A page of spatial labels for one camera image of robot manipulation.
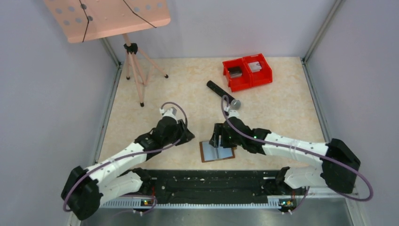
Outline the brown leather card holder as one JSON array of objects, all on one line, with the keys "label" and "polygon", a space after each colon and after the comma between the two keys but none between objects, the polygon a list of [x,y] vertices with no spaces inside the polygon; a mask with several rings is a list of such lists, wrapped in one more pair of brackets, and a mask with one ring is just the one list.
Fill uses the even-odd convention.
[{"label": "brown leather card holder", "polygon": [[235,158],[235,148],[213,147],[207,141],[199,143],[201,162],[222,161]]}]

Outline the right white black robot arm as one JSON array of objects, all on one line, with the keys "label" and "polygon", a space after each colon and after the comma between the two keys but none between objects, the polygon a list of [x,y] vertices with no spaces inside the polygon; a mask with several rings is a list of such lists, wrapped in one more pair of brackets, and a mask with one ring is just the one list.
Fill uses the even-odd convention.
[{"label": "right white black robot arm", "polygon": [[212,147],[240,146],[253,154],[290,158],[307,167],[283,167],[276,177],[276,188],[282,194],[308,186],[326,186],[351,194],[357,179],[360,160],[342,141],[313,143],[280,136],[268,129],[251,129],[237,117],[216,123],[209,141]]}]

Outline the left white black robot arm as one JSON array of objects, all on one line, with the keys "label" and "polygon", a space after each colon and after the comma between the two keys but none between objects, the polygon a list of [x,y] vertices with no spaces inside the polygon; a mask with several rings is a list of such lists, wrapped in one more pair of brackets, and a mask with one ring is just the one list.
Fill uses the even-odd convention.
[{"label": "left white black robot arm", "polygon": [[85,169],[73,168],[61,192],[63,211],[73,212],[79,220],[89,218],[105,202],[105,188],[112,181],[131,167],[194,137],[188,129],[187,118],[162,117],[155,128],[138,136],[114,156]]}]

